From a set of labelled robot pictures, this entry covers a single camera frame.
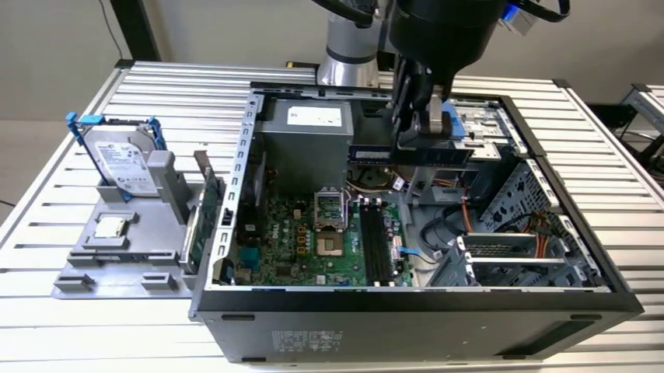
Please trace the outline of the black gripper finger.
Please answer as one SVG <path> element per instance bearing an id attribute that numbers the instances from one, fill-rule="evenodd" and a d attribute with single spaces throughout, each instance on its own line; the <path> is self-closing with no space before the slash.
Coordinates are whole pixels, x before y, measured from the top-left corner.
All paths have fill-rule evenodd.
<path id="1" fill-rule="evenodd" d="M 393 75 L 393 147 L 412 128 L 416 112 L 422 111 L 430 98 L 430 73 L 428 68 L 409 58 L 396 58 Z"/>
<path id="2" fill-rule="evenodd" d="M 437 86 L 430 74 L 425 74 L 421 79 L 421 135 L 425 137 L 452 136 L 452 115 L 444 111 L 448 98 L 449 91 Z"/>

